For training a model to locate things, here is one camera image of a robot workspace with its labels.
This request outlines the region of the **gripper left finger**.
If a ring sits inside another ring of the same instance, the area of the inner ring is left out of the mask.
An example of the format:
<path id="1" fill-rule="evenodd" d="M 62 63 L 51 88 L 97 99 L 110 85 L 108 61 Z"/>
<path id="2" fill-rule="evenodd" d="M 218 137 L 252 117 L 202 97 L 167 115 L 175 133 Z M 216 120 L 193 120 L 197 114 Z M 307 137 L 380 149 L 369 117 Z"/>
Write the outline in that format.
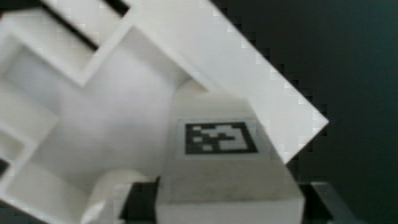
<path id="1" fill-rule="evenodd" d="M 79 224 L 154 224 L 156 181 L 99 180 Z"/>

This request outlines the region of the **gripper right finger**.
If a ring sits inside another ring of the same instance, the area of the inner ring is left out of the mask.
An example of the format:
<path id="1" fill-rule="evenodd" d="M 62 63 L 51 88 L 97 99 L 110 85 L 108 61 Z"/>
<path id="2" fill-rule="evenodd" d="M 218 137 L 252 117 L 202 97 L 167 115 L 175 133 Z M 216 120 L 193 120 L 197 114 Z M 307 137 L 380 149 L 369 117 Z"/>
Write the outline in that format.
<path id="1" fill-rule="evenodd" d="M 300 184 L 305 196 L 300 224 L 369 224 L 357 218 L 332 185 L 326 182 Z"/>

